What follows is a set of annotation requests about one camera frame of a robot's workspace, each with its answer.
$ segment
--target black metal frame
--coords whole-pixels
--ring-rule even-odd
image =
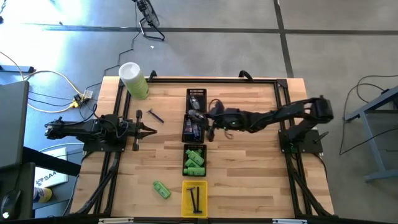
[[[151,74],[150,78],[147,78],[147,82],[149,83],[247,83],[250,85],[251,83],[253,84],[258,84],[258,83],[264,83],[264,84],[271,84],[274,87],[275,91],[275,98],[276,98],[276,103],[277,107],[280,108],[282,106],[282,100],[280,97],[280,87],[282,87],[282,91],[284,93],[285,97],[285,102],[290,103],[290,95],[288,91],[288,86],[287,86],[287,81],[286,79],[260,79],[260,80],[255,80],[252,79],[251,77],[248,77],[245,75],[247,79],[222,79],[222,78],[154,78],[156,76],[155,72],[153,71]],[[118,87],[118,93],[116,95],[116,101],[115,101],[115,106],[114,106],[114,114],[118,114],[119,112],[119,107],[120,107],[120,101],[121,101],[121,95],[123,92],[123,83],[119,82],[119,87]],[[127,119],[128,111],[129,111],[129,105],[130,105],[130,100],[131,96],[129,93],[127,93],[126,96],[126,101],[124,105],[124,111],[123,111],[123,118]],[[294,124],[294,120],[289,121],[290,125]],[[280,128],[281,131],[286,130],[285,123],[280,122]],[[121,152],[115,152],[117,156],[121,156]],[[304,169],[303,169],[303,164],[302,164],[302,158],[300,152],[296,152],[296,159],[297,159],[297,167],[298,170],[294,169],[289,169],[289,167],[293,166],[292,163],[292,154],[293,153],[285,153],[285,159],[286,159],[286,164],[287,164],[287,172],[288,172],[288,178],[289,178],[289,184],[290,184],[290,193],[292,196],[292,203],[293,203],[293,210],[294,210],[294,215],[295,217],[292,218],[294,219],[301,219],[301,220],[306,220],[308,223],[322,223],[322,224],[329,224],[329,223],[347,223],[347,224],[357,224],[357,223],[367,223],[367,224],[376,224],[376,223],[381,223],[381,222],[371,222],[371,221],[363,221],[363,220],[351,220],[351,219],[345,219],[345,218],[338,218],[336,216],[328,216],[329,214],[323,213],[322,206],[317,202],[315,197],[311,194],[308,188],[306,188],[306,181],[305,181],[305,174],[304,174]],[[111,153],[110,152],[105,152],[105,157],[104,157],[104,163],[103,163],[103,168],[101,171],[101,179],[104,178],[108,171],[108,163],[109,163],[109,158],[110,158]],[[18,220],[18,223],[71,223],[71,221],[75,223],[98,223],[98,220],[100,218],[111,218],[111,210],[112,210],[112,205],[113,205],[113,198],[114,198],[114,191],[116,188],[116,179],[117,179],[117,174],[118,174],[118,167],[119,167],[119,162],[117,163],[116,166],[116,173],[114,174],[112,180],[111,180],[111,185],[109,188],[109,194],[108,194],[108,201],[106,204],[106,208],[104,210],[104,213],[100,213],[100,205],[101,205],[101,199],[102,199],[102,193],[99,199],[96,202],[96,206],[94,209],[94,214],[92,215],[70,215],[67,217],[52,217],[52,218],[43,218],[39,220]],[[305,202],[305,214],[303,214],[300,210],[299,207],[299,199],[297,197],[297,190],[295,187],[295,183],[299,184],[299,186],[302,188],[303,191],[303,197],[304,197],[304,202]],[[320,206],[321,209],[315,209],[317,212],[321,211],[319,216],[314,216],[312,215],[312,208],[311,205],[318,205]],[[174,224],[174,223],[278,223],[278,219],[274,218],[207,218],[207,219],[197,219],[197,218],[165,218],[165,217],[132,217],[132,218],[126,218],[127,222],[142,222],[142,223],[169,223],[169,224]]]

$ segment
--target green bottle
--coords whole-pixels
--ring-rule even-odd
[[[157,191],[157,193],[160,194],[164,199],[167,199],[170,197],[172,194],[161,182],[155,181],[154,182],[154,188]]]
[[[188,174],[188,175],[205,175],[205,168],[204,167],[188,167],[185,168],[184,170],[184,174]]]
[[[195,151],[191,151],[191,150],[187,150],[185,153],[188,155],[188,157],[191,159],[191,160],[193,160],[194,162],[196,162],[199,166],[201,166],[204,162],[205,162],[205,160],[202,158],[202,157],[200,157],[200,153],[201,153],[201,150],[199,149],[198,150],[198,152],[199,153],[197,153],[197,152],[195,152]]]
[[[186,165],[187,167],[200,167],[196,162],[194,162],[194,161],[191,160],[191,159],[188,159],[188,160],[185,162],[185,165]]]

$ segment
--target gray floor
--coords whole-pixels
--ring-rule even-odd
[[[398,2],[395,0],[279,2],[286,29],[398,29]],[[278,28],[272,0],[153,0],[152,3],[162,27]],[[117,64],[118,54],[130,48],[131,39],[136,35],[136,32],[42,31],[42,26],[21,25],[57,25],[62,22],[70,26],[134,27],[134,5],[130,0],[13,0],[7,2],[2,16],[5,23],[0,26],[1,51],[20,65],[62,72],[81,91],[102,80],[103,70]],[[140,35],[134,42],[134,51],[123,54],[121,62],[137,62],[146,75],[156,70],[162,76],[235,77],[244,69],[254,77],[287,77],[279,34],[167,32],[165,35],[165,42],[147,40]],[[366,75],[397,75],[397,38],[397,35],[287,35],[294,77],[305,79],[309,96],[322,94],[333,105],[335,119],[318,128],[330,132],[322,141],[324,160],[335,213],[341,217],[398,222],[398,180],[380,180],[371,184],[363,182],[363,175],[376,170],[368,145],[364,144],[343,156],[338,155],[342,128],[340,118],[348,90]],[[9,64],[2,57],[0,63]],[[0,83],[19,79],[13,74],[0,75]],[[117,69],[109,70],[106,75],[117,75]],[[398,78],[370,78],[366,82],[392,88],[397,81]],[[74,94],[67,83],[56,75],[37,75],[30,80],[30,84],[31,90],[40,93],[67,98]],[[361,87],[361,94],[370,100],[380,92],[364,86]],[[353,93],[347,111],[361,105],[363,102]],[[73,138],[59,141],[44,138],[44,123],[59,116],[28,109],[25,145],[41,149],[61,142],[75,142]],[[81,120],[77,110],[61,116]],[[366,139],[359,121],[346,126],[345,139],[345,149]],[[398,161],[398,153],[388,156]],[[52,212],[39,214],[46,216],[52,215]]]

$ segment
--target small green bottle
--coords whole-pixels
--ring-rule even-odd
[[[188,167],[183,170],[184,174],[188,175],[205,175],[205,168],[204,167]]]
[[[166,187],[164,184],[162,184],[159,181],[155,181],[154,182],[154,188],[157,191],[157,193],[160,194],[160,196],[162,196],[164,199],[167,199],[170,197],[170,195],[172,194]]]
[[[194,162],[194,161],[191,160],[191,159],[188,159],[188,160],[185,162],[185,165],[186,165],[187,167],[200,167],[196,162]]]
[[[199,149],[198,150],[198,152],[199,153],[197,153],[197,152],[195,152],[195,151],[191,151],[191,150],[187,150],[185,153],[188,155],[188,157],[190,158],[190,159],[192,159],[194,162],[196,162],[199,166],[201,166],[204,162],[205,162],[205,160],[202,158],[202,157],[200,157],[200,153],[201,153],[201,150]]]

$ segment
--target white cable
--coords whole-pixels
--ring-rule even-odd
[[[38,73],[41,73],[41,72],[51,72],[51,73],[55,73],[55,74],[57,74],[57,75],[60,75],[61,77],[63,77],[64,79],[66,79],[66,81],[72,86],[72,88],[73,88],[79,95],[83,96],[83,94],[80,93],[79,90],[77,90],[77,88],[74,86],[74,84],[73,84],[64,74],[61,74],[61,73],[55,72],[55,71],[50,71],[50,70],[42,70],[42,71],[36,71],[36,72],[34,72],[34,73],[28,74],[28,75],[26,75],[26,76],[24,77],[24,74],[22,73],[21,68],[19,68],[18,64],[17,64],[15,61],[13,61],[13,59],[11,59],[10,57],[8,57],[8,56],[7,56],[6,54],[4,54],[3,52],[0,52],[0,54],[4,55],[6,58],[8,58],[10,61],[12,61],[12,62],[14,63],[14,65],[15,65],[15,66],[18,68],[18,70],[19,70],[19,73],[20,73],[20,75],[21,75],[21,77],[22,77],[22,81],[24,81],[26,78],[31,77],[32,75],[35,75],[35,74],[38,74]],[[30,107],[31,107],[32,109],[34,109],[34,110],[37,110],[37,111],[40,111],[40,112],[45,112],[45,113],[61,113],[61,112],[64,112],[64,111],[67,111],[67,110],[70,109],[70,106],[69,106],[69,107],[67,107],[67,108],[65,108],[65,109],[58,110],[58,111],[46,111],[46,110],[38,109],[38,108],[32,106],[30,103],[28,103],[27,105],[30,106]]]
[[[39,152],[46,151],[47,149],[52,149],[54,147],[59,147],[59,146],[72,146],[72,145],[80,145],[80,144],[84,144],[84,143],[74,142],[74,143],[57,144],[57,145],[54,145],[54,146],[50,146],[50,147],[46,147],[44,149],[41,149],[41,150],[39,150]]]

